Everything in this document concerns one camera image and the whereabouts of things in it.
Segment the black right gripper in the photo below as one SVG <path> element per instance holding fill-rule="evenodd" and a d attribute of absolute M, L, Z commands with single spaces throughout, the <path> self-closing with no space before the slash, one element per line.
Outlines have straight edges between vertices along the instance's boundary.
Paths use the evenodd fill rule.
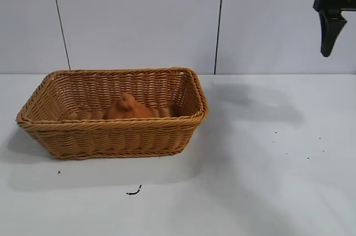
<path fill-rule="evenodd" d="M 329 57 L 339 34 L 347 24 L 342 11 L 355 11 L 355 0 L 314 0 L 313 8 L 319 12 L 320 51 L 324 57 Z"/>

